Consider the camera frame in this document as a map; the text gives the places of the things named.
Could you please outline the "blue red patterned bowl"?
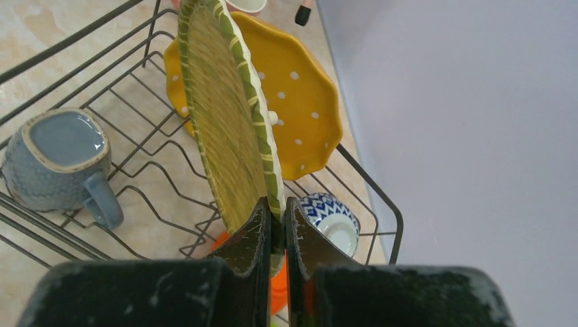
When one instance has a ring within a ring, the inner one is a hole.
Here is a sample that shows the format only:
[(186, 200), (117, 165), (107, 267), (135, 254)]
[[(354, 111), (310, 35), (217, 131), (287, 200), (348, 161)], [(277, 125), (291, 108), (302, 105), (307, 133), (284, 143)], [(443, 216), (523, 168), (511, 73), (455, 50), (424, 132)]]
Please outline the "blue red patterned bowl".
[(311, 193), (299, 198), (306, 217), (327, 239), (349, 257), (357, 252), (360, 223), (353, 212), (329, 193)]

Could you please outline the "black wire dish rack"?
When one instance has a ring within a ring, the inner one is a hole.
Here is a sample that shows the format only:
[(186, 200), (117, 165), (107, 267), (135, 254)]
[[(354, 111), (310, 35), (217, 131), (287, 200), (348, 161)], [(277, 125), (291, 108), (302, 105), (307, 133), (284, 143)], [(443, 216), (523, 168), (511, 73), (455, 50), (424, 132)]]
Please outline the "black wire dish rack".
[(165, 91), (164, 50), (176, 34), (167, 1), (26, 1), (27, 18), (55, 36), (20, 63), (25, 17), (1, 2), (1, 146), (47, 109), (79, 107), (112, 141), (109, 181), (125, 212), (111, 231), (86, 210), (35, 213), (1, 189), (1, 244), (8, 258), (49, 267), (63, 260), (190, 258), (224, 226), (200, 157)]

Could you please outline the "round bamboo tray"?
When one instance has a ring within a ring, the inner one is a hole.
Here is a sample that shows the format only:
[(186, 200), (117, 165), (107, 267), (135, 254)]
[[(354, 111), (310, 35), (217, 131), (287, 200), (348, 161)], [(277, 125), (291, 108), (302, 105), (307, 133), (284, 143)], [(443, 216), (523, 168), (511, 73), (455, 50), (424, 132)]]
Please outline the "round bamboo tray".
[(223, 1), (182, 1), (178, 49), (185, 99), (216, 206), (229, 232), (266, 198), (286, 209), (282, 169), (260, 79)]

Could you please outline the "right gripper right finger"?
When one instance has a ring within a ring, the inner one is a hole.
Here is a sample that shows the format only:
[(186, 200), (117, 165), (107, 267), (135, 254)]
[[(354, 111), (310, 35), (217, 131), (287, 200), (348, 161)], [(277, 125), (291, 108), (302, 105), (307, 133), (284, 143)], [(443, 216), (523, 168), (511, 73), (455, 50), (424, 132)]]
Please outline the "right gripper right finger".
[(364, 265), (307, 219), (286, 212), (291, 326), (513, 326), (499, 287), (464, 266)]

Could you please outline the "orange bowl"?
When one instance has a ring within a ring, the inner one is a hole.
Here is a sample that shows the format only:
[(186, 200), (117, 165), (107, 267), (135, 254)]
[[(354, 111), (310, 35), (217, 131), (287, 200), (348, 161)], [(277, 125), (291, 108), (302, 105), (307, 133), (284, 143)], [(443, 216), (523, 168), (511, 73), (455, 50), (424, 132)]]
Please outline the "orange bowl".
[(282, 268), (271, 278), (270, 291), (270, 313), (275, 315), (279, 313), (288, 304), (288, 274), (287, 274), (287, 259), (284, 258)]

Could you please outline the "grey mug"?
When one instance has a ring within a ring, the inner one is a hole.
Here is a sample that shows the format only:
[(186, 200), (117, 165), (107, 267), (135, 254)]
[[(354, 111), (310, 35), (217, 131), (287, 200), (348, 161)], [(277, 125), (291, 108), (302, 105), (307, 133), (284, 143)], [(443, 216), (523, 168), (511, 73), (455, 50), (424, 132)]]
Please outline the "grey mug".
[(1, 173), (10, 196), (37, 212), (86, 208), (96, 223), (119, 227), (124, 214), (108, 175), (112, 146), (95, 117), (57, 108), (25, 122), (7, 144)]

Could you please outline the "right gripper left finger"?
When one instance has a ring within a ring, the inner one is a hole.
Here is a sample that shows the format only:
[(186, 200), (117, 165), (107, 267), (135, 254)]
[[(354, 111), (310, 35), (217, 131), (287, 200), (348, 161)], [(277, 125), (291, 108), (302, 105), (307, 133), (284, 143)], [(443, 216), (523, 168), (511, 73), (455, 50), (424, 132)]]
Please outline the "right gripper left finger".
[(19, 326), (269, 326), (271, 212), (204, 258), (72, 261), (52, 267)]

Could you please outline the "yellow polka dot plate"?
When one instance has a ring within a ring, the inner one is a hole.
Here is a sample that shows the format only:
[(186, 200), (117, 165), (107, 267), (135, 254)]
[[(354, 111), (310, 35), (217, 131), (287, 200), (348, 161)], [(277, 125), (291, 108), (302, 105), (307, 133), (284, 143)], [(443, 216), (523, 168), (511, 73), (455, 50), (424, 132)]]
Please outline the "yellow polka dot plate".
[(232, 13), (261, 81), (273, 126), (281, 174), (296, 181), (323, 169), (342, 139), (338, 92), (297, 38), (258, 18)]

